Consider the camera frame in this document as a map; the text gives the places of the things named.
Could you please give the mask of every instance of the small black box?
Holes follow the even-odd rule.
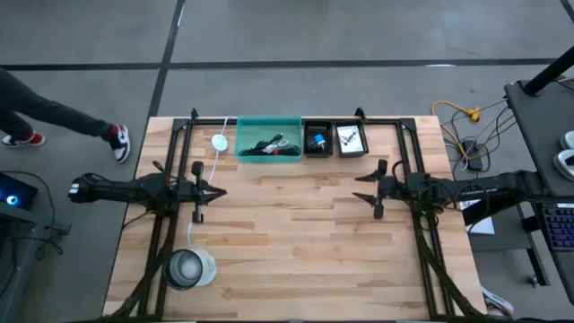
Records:
[[[315,135],[325,139],[324,149],[313,147]],[[303,153],[310,158],[327,158],[333,154],[333,123],[329,121],[312,120],[303,124]]]
[[[335,122],[335,131],[341,158],[361,157],[369,153],[367,136],[360,121]]]

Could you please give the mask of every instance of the person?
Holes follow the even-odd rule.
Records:
[[[2,144],[8,148],[42,146],[46,137],[35,132],[16,112],[79,134],[100,137],[109,143],[119,163],[125,162],[129,155],[130,140],[126,126],[98,120],[45,99],[12,74],[0,69],[0,130],[8,134],[2,139]]]

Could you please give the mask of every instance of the white paper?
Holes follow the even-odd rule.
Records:
[[[466,209],[468,206],[476,204],[481,200],[470,200],[465,202],[458,203],[460,210]],[[466,231],[470,229],[471,225],[466,226]],[[478,222],[474,225],[473,230],[470,233],[479,233],[479,234],[494,234],[494,225],[492,224],[492,218],[487,217],[486,219]]]
[[[339,134],[339,144],[343,153],[362,152],[361,133],[357,126],[337,127]]]

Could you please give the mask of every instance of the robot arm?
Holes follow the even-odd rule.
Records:
[[[170,176],[164,173],[158,162],[153,163],[160,171],[130,181],[105,179],[93,173],[83,174],[74,179],[68,197],[74,203],[91,203],[97,200],[108,200],[126,203],[137,203],[153,213],[169,209],[173,203],[195,203],[194,223],[204,221],[201,206],[208,205],[214,199],[227,194],[225,189],[210,186],[202,179],[204,164],[194,161],[191,172],[196,182],[179,180],[170,183]]]
[[[409,173],[404,182],[387,175],[387,161],[379,160],[372,174],[355,180],[378,182],[375,196],[353,193],[374,207],[375,219],[384,214],[383,198],[405,201],[413,210],[440,214],[450,204],[480,199],[481,202],[465,210],[466,224],[476,223],[484,217],[523,201],[546,196],[538,174],[519,170],[482,179],[454,181],[435,179],[427,173]]]

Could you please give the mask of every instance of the wooden tabletop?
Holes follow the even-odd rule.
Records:
[[[451,178],[438,119],[414,118],[426,171]],[[136,177],[157,171],[152,161],[164,163],[172,120],[150,119]],[[211,137],[221,131],[221,126],[193,128],[189,178],[193,161],[203,161],[204,177],[209,177],[215,158]],[[228,195],[204,207],[204,223],[194,225],[192,233],[192,243],[215,258],[217,276],[206,287],[184,292],[168,288],[164,319],[427,319],[408,208],[385,200],[385,217],[376,221],[370,206],[352,195],[376,191],[375,184],[353,179],[374,171],[378,159],[387,159],[389,165],[400,159],[394,127],[365,126],[365,133],[370,153],[361,158],[340,159],[335,153],[328,159],[303,157],[298,163],[249,164],[235,158],[235,126],[228,126],[230,147],[220,154],[211,183],[227,189]],[[409,152],[415,169],[410,147]],[[174,170],[178,161],[177,154]],[[192,211],[193,205],[181,207],[175,249],[187,247]],[[143,212],[141,206],[130,205],[126,221]],[[149,215],[123,231],[104,314],[116,310],[142,277],[152,225]],[[485,312],[461,213],[441,214],[439,234],[448,273]],[[158,279],[152,284],[150,309]]]

